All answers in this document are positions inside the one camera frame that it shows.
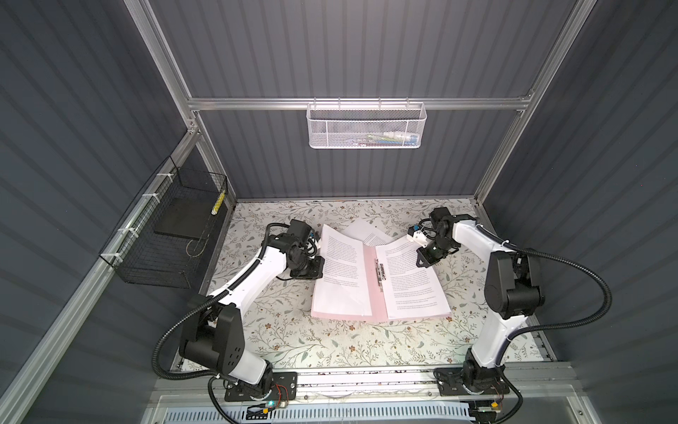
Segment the pink file folder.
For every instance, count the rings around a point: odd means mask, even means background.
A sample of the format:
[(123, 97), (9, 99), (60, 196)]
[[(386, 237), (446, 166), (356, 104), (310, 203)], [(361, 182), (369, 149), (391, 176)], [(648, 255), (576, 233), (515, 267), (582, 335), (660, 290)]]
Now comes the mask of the pink file folder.
[(342, 321), (363, 321), (367, 323), (386, 323), (392, 322), (388, 319), (383, 291), (380, 290), (375, 274), (376, 247), (365, 247), (365, 267), (367, 268), (367, 284), (370, 294), (373, 316), (367, 318), (354, 319), (330, 319)]

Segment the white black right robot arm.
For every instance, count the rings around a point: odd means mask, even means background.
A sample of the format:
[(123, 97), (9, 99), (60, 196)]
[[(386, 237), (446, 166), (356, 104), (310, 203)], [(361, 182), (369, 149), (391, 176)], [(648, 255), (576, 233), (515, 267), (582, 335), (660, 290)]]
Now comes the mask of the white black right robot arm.
[(545, 301), (540, 278), (531, 274), (539, 269), (539, 262), (492, 235), (475, 217), (453, 215), (445, 207), (435, 208), (408, 234), (420, 244), (419, 268), (429, 268), (461, 247), (468, 248), (487, 266), (484, 297), (490, 312), (480, 336), (466, 353), (462, 370), (457, 374), (436, 372), (441, 388), (463, 390), (471, 395), (489, 390), (507, 393), (508, 385), (501, 379), (504, 344), (510, 333), (519, 329)]

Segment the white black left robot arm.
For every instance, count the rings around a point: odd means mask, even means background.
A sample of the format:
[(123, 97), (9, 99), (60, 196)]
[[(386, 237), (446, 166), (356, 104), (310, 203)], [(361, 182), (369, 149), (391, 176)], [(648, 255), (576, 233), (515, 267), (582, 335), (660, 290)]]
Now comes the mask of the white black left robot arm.
[(292, 279), (322, 277), (324, 259), (319, 237), (309, 224), (296, 219), (271, 223), (252, 261), (224, 287), (208, 297), (219, 298), (181, 325), (179, 354), (224, 379), (238, 383), (250, 395), (262, 398), (273, 386), (273, 366), (245, 347), (243, 319), (262, 291), (288, 271)]

